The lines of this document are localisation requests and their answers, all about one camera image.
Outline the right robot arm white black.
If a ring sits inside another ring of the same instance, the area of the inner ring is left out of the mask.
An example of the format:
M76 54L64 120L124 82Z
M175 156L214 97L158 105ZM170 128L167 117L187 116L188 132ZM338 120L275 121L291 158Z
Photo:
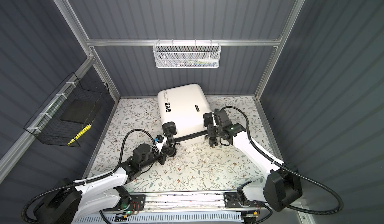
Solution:
M242 151L266 178L263 187L250 181L237 188L240 205L258 201L268 203L273 210L280 212L303 195L300 178L286 171L284 168L287 165L282 160L252 139L247 117L245 126L234 124L223 108L205 113L203 118L211 146L216 146L217 140L227 141L230 146Z

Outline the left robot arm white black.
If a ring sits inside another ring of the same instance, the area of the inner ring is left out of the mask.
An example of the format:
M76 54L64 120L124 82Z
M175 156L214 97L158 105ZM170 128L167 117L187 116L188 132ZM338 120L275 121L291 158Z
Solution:
M132 214L139 211L139 203L131 197L125 185L148 171L158 162L164 165L167 157L173 157L176 148L157 149L140 144L133 155L118 165L117 170L91 179L71 182L60 180L55 190L46 194L34 208L39 224L71 224L79 218L105 209Z

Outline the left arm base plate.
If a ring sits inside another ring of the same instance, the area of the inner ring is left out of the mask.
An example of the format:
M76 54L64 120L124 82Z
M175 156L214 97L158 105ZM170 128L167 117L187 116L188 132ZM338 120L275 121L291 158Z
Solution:
M117 211L133 212L142 211L146 202L146 195L123 196L114 208Z

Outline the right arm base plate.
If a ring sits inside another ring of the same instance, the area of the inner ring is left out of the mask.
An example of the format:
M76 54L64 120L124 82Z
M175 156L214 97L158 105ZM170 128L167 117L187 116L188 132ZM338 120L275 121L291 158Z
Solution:
M234 208L261 208L261 202L258 201L249 201L245 198L244 195L235 192L225 192L223 193L224 203L227 209Z

